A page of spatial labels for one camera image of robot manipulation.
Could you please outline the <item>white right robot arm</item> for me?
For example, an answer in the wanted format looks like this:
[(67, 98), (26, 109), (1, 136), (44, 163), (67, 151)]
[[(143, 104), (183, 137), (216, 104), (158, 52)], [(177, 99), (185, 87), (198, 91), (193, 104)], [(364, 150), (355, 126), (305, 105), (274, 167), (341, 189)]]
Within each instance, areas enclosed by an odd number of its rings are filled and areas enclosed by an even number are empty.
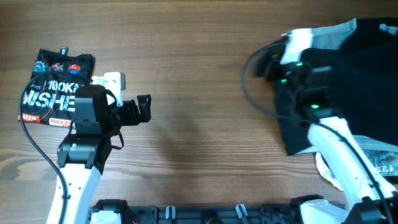
[(370, 90), (387, 91), (384, 83), (335, 50), (308, 49), (309, 59), (282, 65), (285, 46), (268, 45), (254, 53), (259, 74), (281, 86), (287, 112), (275, 112), (306, 135), (321, 154), (345, 194), (348, 209), (318, 195), (291, 201), (293, 223), (396, 223), (397, 190), (386, 180), (354, 139), (363, 133), (385, 139), (397, 136), (396, 113)]

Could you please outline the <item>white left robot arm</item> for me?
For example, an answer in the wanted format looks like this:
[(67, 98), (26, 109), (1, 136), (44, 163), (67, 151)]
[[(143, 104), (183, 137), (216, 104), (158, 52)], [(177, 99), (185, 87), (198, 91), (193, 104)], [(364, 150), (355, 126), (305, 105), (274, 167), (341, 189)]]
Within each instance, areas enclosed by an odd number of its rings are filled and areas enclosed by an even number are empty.
[(123, 126), (137, 126), (151, 119), (150, 95), (136, 100), (108, 103), (115, 98), (102, 85), (87, 85), (75, 95), (76, 118), (57, 149), (60, 176), (47, 223), (128, 223), (133, 213), (124, 200), (101, 201), (98, 208), (90, 202), (100, 182), (104, 165), (115, 149), (111, 139), (121, 137)]

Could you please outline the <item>black t-shirt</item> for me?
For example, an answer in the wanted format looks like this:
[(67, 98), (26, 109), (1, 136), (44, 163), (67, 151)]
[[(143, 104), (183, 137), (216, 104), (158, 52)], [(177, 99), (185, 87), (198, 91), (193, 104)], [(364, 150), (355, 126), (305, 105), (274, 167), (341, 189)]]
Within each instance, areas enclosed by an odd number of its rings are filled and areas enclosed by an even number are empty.
[(311, 28), (299, 61), (330, 66), (327, 95), (353, 134), (397, 146), (397, 18)]

